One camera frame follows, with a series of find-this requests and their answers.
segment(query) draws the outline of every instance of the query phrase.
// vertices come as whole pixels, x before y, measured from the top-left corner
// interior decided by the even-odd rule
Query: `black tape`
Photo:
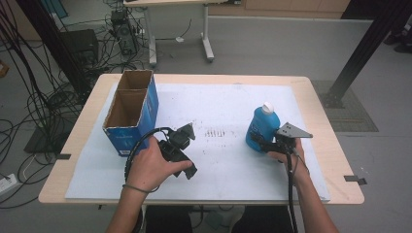
[[[343,176],[345,178],[346,182],[356,182],[359,185],[364,185],[367,184],[367,181],[365,178],[359,179],[358,176]]]
[[[70,154],[70,153],[60,153],[60,154],[57,156],[57,159],[67,160],[67,159],[70,159],[70,156],[72,156],[72,154]]]

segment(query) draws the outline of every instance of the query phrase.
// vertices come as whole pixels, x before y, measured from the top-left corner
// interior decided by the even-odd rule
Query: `gray floor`
[[[210,40],[216,57],[213,63],[204,58],[199,39],[187,39],[181,44],[160,41],[155,72],[306,76],[311,80],[333,81],[369,25],[369,21],[211,17]],[[6,53],[0,54],[13,64]],[[382,45],[352,85],[379,132],[337,133],[355,174],[368,182],[361,187],[364,204],[327,206],[341,232],[412,231],[411,64],[412,54],[396,53],[393,47]],[[17,123],[27,115],[26,90],[13,66],[7,77],[0,79],[0,97],[0,118]],[[28,156],[22,148],[33,129],[34,124],[20,128],[8,159],[0,166],[1,173],[17,172]],[[33,198],[41,188],[41,183],[23,188],[18,196],[0,206],[13,206]],[[35,201],[20,208],[0,210],[0,231],[102,232],[114,209],[103,206],[98,210],[97,205],[44,205]],[[215,210],[225,216],[223,225],[241,212],[241,208],[230,212],[217,207]],[[198,221],[199,216],[192,215],[193,224]],[[227,232],[227,228],[221,226],[215,231],[203,223],[195,232]]]

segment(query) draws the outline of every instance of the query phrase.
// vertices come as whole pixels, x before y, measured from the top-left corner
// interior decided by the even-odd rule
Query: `power strip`
[[[0,196],[18,185],[15,174],[8,176],[8,179],[3,178],[0,181]]]

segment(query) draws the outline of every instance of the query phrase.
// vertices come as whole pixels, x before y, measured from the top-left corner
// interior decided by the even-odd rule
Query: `blue bottle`
[[[258,134],[265,141],[272,142],[280,125],[281,121],[274,112],[273,105],[269,102],[264,102],[262,107],[258,107],[254,111],[254,118],[246,134],[246,143],[253,150],[263,152],[258,143],[252,140],[251,132]]]

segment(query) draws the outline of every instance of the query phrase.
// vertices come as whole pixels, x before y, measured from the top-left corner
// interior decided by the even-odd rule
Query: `cardboard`
[[[155,128],[157,110],[153,71],[124,71],[103,123],[119,156],[128,156],[136,142]],[[147,146],[146,141],[140,149]]]

